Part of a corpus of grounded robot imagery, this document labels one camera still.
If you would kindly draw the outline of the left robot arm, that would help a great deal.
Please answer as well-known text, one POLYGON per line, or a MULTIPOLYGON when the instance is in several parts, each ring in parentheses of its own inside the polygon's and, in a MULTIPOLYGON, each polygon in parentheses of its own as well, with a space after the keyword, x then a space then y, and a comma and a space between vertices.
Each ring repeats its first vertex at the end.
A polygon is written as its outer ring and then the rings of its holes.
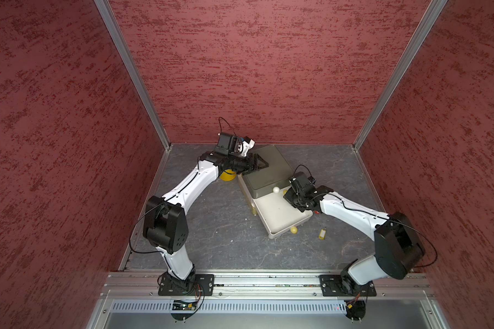
POLYGON ((250 152, 245 156, 205 152, 179 185, 147 201, 142 234, 163 257, 171 278, 184 285, 193 281, 195 267, 185 247, 189 235, 186 215, 201 193, 227 170, 250 174, 267 167, 265 159, 250 152))

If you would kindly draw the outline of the aluminium front rail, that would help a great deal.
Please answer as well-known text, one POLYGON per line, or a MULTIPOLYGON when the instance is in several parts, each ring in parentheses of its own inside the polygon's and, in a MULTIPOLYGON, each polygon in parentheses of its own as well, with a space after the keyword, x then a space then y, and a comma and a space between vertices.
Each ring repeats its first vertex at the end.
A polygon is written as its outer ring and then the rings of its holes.
MULTIPOLYGON (((375 279, 367 288, 346 296, 340 291, 338 271, 329 270, 208 270, 195 275, 195 288, 215 299, 351 299, 435 300, 424 274, 403 280, 375 279)), ((161 271, 111 272, 101 290, 103 298, 153 298, 179 296, 181 288, 171 285, 161 271)))

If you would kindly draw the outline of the aluminium corner post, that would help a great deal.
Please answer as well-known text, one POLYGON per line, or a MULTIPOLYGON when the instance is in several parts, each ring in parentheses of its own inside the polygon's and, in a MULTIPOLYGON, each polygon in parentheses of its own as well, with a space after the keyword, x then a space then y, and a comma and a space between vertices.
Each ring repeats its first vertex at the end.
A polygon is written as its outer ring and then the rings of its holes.
POLYGON ((400 56, 395 68, 392 71, 391 76, 388 79, 383 91, 378 97, 370 115, 365 121, 360 133, 353 143, 353 149, 356 153, 360 151, 362 145, 366 141, 366 138, 370 134, 373 126, 379 119, 384 108, 388 104, 388 101, 395 92, 397 86, 401 82, 406 71, 409 69, 421 46, 426 40, 429 32, 433 28, 441 12, 447 4, 447 0, 432 0, 426 8, 421 20, 419 21, 414 33, 410 37, 406 48, 400 56))
POLYGON ((111 8, 111 4, 107 0, 95 0, 94 1, 97 10, 111 36, 111 39, 117 49, 119 56, 122 59, 126 71, 128 72, 130 79, 138 93, 141 103, 144 105, 146 112, 154 126, 157 135, 159 136, 163 148, 168 152, 171 150, 171 142, 167 136, 167 132, 159 119, 159 115, 156 113, 155 105, 152 98, 148 93, 145 83, 141 77, 141 74, 135 64, 133 56, 128 48, 128 44, 123 36, 123 33, 119 27, 115 14, 111 8))

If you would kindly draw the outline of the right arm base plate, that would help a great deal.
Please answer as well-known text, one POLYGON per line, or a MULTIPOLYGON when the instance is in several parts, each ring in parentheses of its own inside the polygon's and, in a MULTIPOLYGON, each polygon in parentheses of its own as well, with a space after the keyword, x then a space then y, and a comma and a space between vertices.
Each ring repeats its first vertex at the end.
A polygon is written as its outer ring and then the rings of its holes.
POLYGON ((359 285, 349 276, 319 275, 320 287, 324 297, 376 297, 377 292, 373 282, 359 285))

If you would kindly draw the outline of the left aluminium corner post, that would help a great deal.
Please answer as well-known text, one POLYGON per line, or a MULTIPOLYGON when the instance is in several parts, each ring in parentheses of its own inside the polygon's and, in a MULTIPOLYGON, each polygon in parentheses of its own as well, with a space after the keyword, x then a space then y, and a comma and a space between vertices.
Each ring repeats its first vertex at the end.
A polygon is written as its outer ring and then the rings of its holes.
POLYGON ((171 150, 171 142, 167 136, 167 132, 159 119, 159 115, 156 113, 155 105, 152 98, 148 93, 145 83, 141 77, 141 74, 135 64, 133 56, 128 48, 128 44, 123 36, 123 33, 119 27, 115 14, 111 8, 111 4, 107 0, 95 0, 94 1, 97 10, 111 36, 111 39, 117 49, 119 56, 122 59, 126 71, 128 72, 130 79, 138 93, 141 103, 144 105, 146 112, 154 126, 157 135, 159 136, 163 148, 168 152, 171 150))

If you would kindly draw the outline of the right aluminium corner post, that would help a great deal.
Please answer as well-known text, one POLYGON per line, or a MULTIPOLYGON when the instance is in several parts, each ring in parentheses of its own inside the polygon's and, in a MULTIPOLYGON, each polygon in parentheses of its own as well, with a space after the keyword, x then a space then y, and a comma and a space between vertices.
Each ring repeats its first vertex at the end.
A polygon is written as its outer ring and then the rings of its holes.
POLYGON ((426 40, 429 32, 433 28, 441 12, 447 4, 447 0, 432 0, 426 8, 421 20, 419 21, 414 33, 410 37, 406 48, 400 56, 395 68, 392 71, 391 76, 388 79, 383 91, 378 97, 370 115, 365 121, 360 133, 353 143, 353 149, 356 153, 360 151, 362 145, 366 141, 366 138, 370 134, 373 126, 379 119, 384 108, 388 104, 388 101, 395 92, 397 86, 401 82, 406 71, 409 69, 421 46, 426 40))

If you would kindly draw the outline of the yellow pen cup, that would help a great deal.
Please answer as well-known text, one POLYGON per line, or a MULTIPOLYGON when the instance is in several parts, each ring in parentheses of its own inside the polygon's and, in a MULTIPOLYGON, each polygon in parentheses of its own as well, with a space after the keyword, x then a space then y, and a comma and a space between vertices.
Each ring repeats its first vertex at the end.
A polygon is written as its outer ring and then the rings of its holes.
POLYGON ((237 177, 237 173, 231 169, 227 169, 220 174, 220 179, 225 182, 230 182, 237 177))

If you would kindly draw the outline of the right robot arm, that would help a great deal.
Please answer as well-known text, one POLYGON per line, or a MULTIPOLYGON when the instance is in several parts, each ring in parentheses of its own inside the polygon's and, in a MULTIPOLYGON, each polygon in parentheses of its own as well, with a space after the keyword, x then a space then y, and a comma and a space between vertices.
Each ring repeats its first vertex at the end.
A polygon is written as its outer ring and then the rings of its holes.
POLYGON ((284 200, 301 212, 332 216, 364 233, 374 242, 374 252, 352 262, 340 273, 342 290, 353 294, 369 282, 391 277, 402 280, 425 256, 425 248, 404 214, 374 211, 322 186, 309 192, 293 189, 284 200))

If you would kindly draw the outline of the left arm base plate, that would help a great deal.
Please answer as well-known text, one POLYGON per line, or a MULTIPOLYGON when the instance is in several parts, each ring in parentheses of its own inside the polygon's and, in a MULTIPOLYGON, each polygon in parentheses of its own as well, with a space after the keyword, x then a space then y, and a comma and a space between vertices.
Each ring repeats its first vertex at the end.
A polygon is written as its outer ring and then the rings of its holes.
POLYGON ((215 276, 213 274, 190 274, 186 280, 175 278, 168 272, 158 278, 159 296, 212 296, 215 276))

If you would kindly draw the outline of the olive green drawer cabinet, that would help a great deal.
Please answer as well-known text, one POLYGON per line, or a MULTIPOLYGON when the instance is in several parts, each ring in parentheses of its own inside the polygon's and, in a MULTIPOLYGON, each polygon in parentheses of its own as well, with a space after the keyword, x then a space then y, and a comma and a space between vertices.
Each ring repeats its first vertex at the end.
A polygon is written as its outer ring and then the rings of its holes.
POLYGON ((289 187, 293 169, 275 145, 267 145, 252 152, 268 163, 266 168, 239 177, 252 199, 273 193, 274 187, 289 187))

